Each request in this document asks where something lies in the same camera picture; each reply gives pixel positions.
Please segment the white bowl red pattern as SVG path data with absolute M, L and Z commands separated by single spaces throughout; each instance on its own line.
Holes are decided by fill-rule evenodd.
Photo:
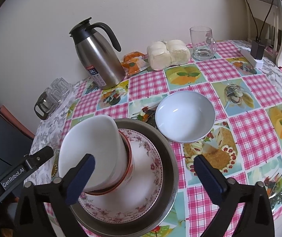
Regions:
M 120 136 L 122 138 L 122 141 L 124 142 L 126 154 L 127 154 L 127 166 L 125 167 L 124 175 L 122 178 L 115 184 L 112 185 L 108 188 L 104 188 L 101 190 L 95 190 L 91 192 L 85 192 L 86 194 L 93 195 L 93 196 L 100 196 L 100 195 L 105 195 L 110 192 L 113 192 L 114 190 L 118 189 L 120 185 L 125 185 L 131 178 L 133 169 L 134 169 L 134 162 L 133 162 L 133 154 L 132 154 L 132 149 L 130 142 L 128 138 L 124 135 L 122 131 L 119 131 Z

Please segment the small white square dish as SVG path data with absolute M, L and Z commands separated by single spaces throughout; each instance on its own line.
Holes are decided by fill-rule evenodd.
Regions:
M 94 157 L 96 164 L 84 192 L 108 188 L 124 175 L 127 154 L 118 127 L 110 116 L 90 117 L 68 131 L 60 148 L 58 175 L 64 177 L 87 153 Z

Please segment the black power adapter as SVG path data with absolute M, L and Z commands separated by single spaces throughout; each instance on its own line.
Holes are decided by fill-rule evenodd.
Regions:
M 265 46 L 258 40 L 252 40 L 250 55 L 256 60 L 262 60 Z

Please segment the clear glass mug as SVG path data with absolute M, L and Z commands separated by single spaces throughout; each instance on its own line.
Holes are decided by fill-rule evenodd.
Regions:
M 217 44 L 209 27 L 192 26 L 190 28 L 190 37 L 194 59 L 209 60 L 213 58 Z

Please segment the stainless steel thermos jug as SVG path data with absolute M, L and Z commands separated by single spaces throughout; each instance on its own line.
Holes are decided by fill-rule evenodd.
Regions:
M 115 51 L 121 46 L 112 29 L 105 23 L 90 23 L 87 18 L 70 31 L 81 64 L 101 90 L 117 86 L 125 78 Z

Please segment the clear drinking glass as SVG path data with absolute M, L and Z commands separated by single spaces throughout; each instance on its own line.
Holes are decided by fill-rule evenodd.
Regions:
M 68 93 L 69 93 L 68 90 L 64 94 L 56 88 L 50 88 L 49 91 L 48 91 L 48 96 L 53 101 L 53 103 L 61 104 L 65 100 L 65 98 L 67 97 Z
M 56 78 L 51 83 L 51 87 L 59 91 L 62 95 L 66 95 L 71 91 L 72 85 L 63 78 Z

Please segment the floral rimmed white plate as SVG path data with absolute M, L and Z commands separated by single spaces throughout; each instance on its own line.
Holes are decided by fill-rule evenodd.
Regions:
M 128 138 L 132 149 L 134 169 L 130 180 L 108 194 L 82 193 L 78 199 L 90 216 L 111 224 L 128 223 L 143 216 L 157 200 L 163 182 L 162 161 L 154 144 L 137 131 L 119 131 Z

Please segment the light blue ceramic bowl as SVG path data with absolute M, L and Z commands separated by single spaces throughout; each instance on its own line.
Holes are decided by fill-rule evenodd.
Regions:
M 158 130 L 178 143 L 204 138 L 215 123 L 215 109 L 207 97 L 195 91 L 177 91 L 165 97 L 155 112 Z

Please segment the colourful checked tablecloth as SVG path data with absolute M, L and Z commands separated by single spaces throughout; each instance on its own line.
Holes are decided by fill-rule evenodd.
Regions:
M 240 53 L 244 47 L 241 41 L 220 42 L 212 60 L 146 70 L 109 90 L 98 89 L 91 78 L 83 80 L 66 104 L 39 125 L 31 152 L 48 145 L 58 153 L 67 132 L 96 115 L 154 124 L 154 108 L 163 98 L 180 90 L 196 91 L 216 112 L 203 142 L 231 153 L 224 174 L 240 183 L 265 184 L 275 234 L 282 236 L 282 71 L 267 58 L 262 69 L 252 69 Z

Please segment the packaged white steamed buns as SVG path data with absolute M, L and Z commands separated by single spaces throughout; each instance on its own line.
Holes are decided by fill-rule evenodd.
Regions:
M 190 50 L 181 40 L 157 41 L 147 47 L 148 63 L 154 71 L 169 66 L 186 64 L 191 57 Z

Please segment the white power strip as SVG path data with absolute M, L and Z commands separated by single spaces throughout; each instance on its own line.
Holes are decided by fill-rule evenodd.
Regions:
M 256 69 L 261 70 L 264 65 L 263 59 L 255 59 L 250 54 L 250 49 L 241 48 L 240 53 L 248 60 L 248 62 Z

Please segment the large stainless steel basin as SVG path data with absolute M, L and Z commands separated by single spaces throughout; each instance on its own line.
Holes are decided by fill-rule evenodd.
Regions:
M 151 125 L 127 118 L 115 122 L 132 155 L 132 172 L 110 192 L 83 193 L 70 210 L 99 236 L 142 236 L 159 225 L 174 204 L 177 161 L 169 142 Z

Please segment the orange snack packet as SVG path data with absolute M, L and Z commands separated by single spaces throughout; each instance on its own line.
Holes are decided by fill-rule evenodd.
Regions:
M 149 63 L 145 60 L 143 53 L 134 51 L 123 57 L 121 66 L 127 70 L 128 76 L 132 76 L 146 70 L 149 67 Z

